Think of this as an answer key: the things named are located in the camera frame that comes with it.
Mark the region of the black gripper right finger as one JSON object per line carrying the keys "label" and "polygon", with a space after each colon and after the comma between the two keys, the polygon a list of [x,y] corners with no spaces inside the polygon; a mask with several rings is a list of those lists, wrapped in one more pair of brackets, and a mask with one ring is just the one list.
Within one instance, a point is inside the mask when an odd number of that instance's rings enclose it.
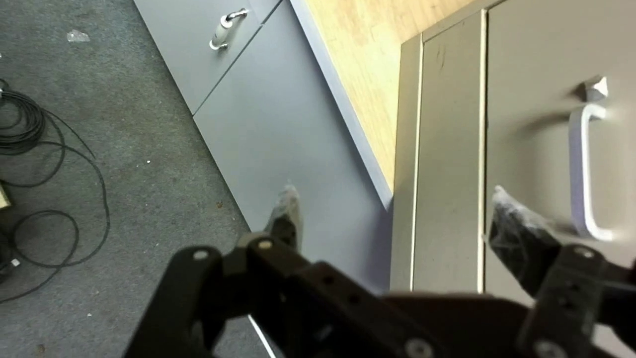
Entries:
{"label": "black gripper right finger", "polygon": [[533,307],[563,249],[553,225],[497,185],[487,245],[491,253],[487,291]]}

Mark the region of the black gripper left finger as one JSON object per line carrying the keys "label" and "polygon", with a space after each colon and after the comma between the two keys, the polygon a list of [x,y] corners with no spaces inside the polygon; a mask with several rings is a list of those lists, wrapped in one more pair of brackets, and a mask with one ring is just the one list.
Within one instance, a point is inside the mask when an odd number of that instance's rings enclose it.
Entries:
{"label": "black gripper left finger", "polygon": [[282,187],[276,205],[270,209],[266,225],[258,231],[241,235],[235,249],[243,251],[258,239],[276,239],[294,253],[300,251],[304,239],[304,213],[302,195],[294,185]]}

